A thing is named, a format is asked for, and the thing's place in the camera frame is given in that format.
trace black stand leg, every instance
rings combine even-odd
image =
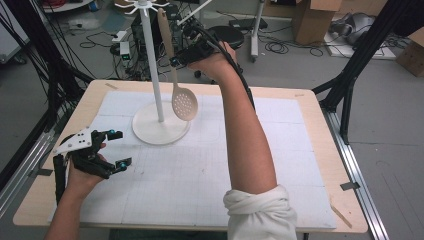
[[[349,144],[348,127],[355,82],[409,5],[416,1],[389,0],[343,71],[336,78],[312,89],[315,94],[331,89],[320,102],[321,107],[330,112],[335,112],[337,105],[344,98],[340,134],[346,144]]]

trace stand base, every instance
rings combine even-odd
[[[140,110],[133,118],[133,131],[143,142],[153,145],[166,145],[180,140],[190,129],[190,122],[179,119],[171,102],[162,102],[165,121],[158,121],[156,104]]]

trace white utensil stand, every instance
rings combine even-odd
[[[133,14],[140,10],[141,23],[143,26],[144,41],[146,43],[147,57],[149,60],[150,75],[155,95],[155,103],[141,108],[134,115],[132,127],[135,135],[143,142],[153,145],[166,145],[181,139],[190,129],[190,122],[179,119],[172,109],[169,101],[162,102],[159,78],[156,68],[156,57],[153,45],[152,29],[150,26],[149,9],[157,11],[153,6],[164,7],[165,5],[153,4],[151,1],[138,0],[129,1],[132,5],[122,6],[120,8],[134,7],[126,14]]]

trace white paper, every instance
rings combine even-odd
[[[197,98],[199,112],[189,132],[173,144],[153,146],[140,141],[131,124],[139,109],[154,102],[153,94],[111,91],[106,95],[90,129],[122,131],[124,138],[106,142],[101,153],[109,162],[132,157],[133,163],[94,189],[83,205],[82,222],[227,226],[222,199],[230,180],[222,100]],[[162,99],[171,96],[162,94]],[[255,98],[255,106],[277,180],[288,189],[297,211],[298,229],[335,228],[297,101]]]

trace wooden table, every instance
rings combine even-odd
[[[181,84],[198,95],[220,95],[216,85]],[[172,84],[161,83],[161,92],[171,93]],[[340,184],[349,182],[346,170],[321,112],[315,94],[305,89],[258,88],[252,87],[255,97],[295,99],[298,101],[305,125],[311,140],[315,157],[325,183],[330,203],[334,211],[337,228],[330,232],[363,233],[368,230],[361,207],[353,190],[343,191]],[[102,104],[108,91],[140,91],[153,92],[151,83],[95,80],[88,87],[80,103],[75,109],[68,124],[57,142],[70,134],[89,126]],[[50,155],[43,168],[53,169],[53,155]],[[21,206],[17,210],[13,222],[20,226],[48,226],[47,221],[55,203],[55,180],[51,176],[38,176]],[[95,227],[143,228],[134,225],[90,225]]]

